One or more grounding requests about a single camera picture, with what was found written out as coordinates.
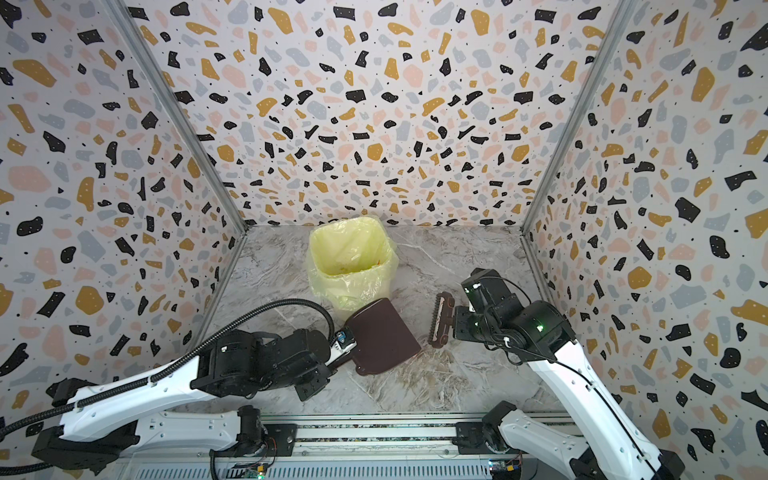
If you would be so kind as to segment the brown cartoon face brush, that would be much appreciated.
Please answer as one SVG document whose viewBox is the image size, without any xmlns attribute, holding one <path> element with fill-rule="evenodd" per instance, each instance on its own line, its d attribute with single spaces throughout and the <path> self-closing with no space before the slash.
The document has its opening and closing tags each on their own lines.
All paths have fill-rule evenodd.
<svg viewBox="0 0 768 480">
<path fill-rule="evenodd" d="M 435 349 L 443 348 L 451 336 L 455 321 L 455 299 L 447 291 L 436 296 L 428 344 Z"/>
</svg>

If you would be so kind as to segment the brown dustpan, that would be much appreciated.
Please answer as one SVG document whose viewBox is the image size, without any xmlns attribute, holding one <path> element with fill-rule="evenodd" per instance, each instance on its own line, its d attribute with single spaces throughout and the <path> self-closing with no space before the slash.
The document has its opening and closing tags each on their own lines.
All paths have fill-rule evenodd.
<svg viewBox="0 0 768 480">
<path fill-rule="evenodd" d="M 352 361 L 358 375 L 379 375 L 406 362 L 421 350 L 419 342 L 387 298 L 362 307 L 347 319 L 344 327 L 352 331 L 357 345 L 348 354 L 340 355 L 333 350 L 333 341 L 331 358 L 327 362 L 331 370 Z"/>
</svg>

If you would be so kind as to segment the bin with yellow bag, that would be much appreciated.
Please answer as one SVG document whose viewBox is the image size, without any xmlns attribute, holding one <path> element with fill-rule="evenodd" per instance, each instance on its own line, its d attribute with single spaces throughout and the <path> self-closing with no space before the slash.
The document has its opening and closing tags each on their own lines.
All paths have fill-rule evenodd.
<svg viewBox="0 0 768 480">
<path fill-rule="evenodd" d="M 361 216 L 313 229 L 306 266 L 313 295 L 330 302 L 337 317 L 346 320 L 390 296 L 399 257 L 382 222 Z"/>
</svg>

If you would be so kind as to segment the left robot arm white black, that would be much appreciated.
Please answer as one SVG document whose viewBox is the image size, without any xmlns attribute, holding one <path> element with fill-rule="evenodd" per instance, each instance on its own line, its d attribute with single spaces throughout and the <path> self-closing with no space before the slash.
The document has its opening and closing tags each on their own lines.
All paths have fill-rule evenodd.
<svg viewBox="0 0 768 480">
<path fill-rule="evenodd" d="M 32 455 L 63 470 L 99 473 L 118 458 L 151 447 L 200 448 L 214 458 L 263 454 L 277 442 L 259 409 L 246 405 L 224 414 L 182 414 L 177 407 L 286 387 L 306 401 L 328 384 L 332 363 L 354 346 L 345 331 L 327 337 L 299 329 L 281 337 L 233 330 L 146 378 L 85 384 L 68 402 L 59 425 L 40 433 Z"/>
</svg>

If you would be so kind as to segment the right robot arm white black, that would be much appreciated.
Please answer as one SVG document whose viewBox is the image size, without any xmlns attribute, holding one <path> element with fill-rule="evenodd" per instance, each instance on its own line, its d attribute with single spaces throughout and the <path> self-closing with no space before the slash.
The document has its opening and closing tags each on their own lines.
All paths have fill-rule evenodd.
<svg viewBox="0 0 768 480">
<path fill-rule="evenodd" d="M 523 451 L 567 479 L 682 477 L 679 455 L 658 448 L 634 425 L 554 305 L 521 304 L 521 289 L 494 269 L 474 269 L 462 289 L 469 304 L 454 310 L 455 339 L 528 366 L 556 394 L 581 434 L 564 434 L 502 401 L 483 417 L 481 437 L 460 438 L 459 445 L 485 445 L 499 454 Z"/>
</svg>

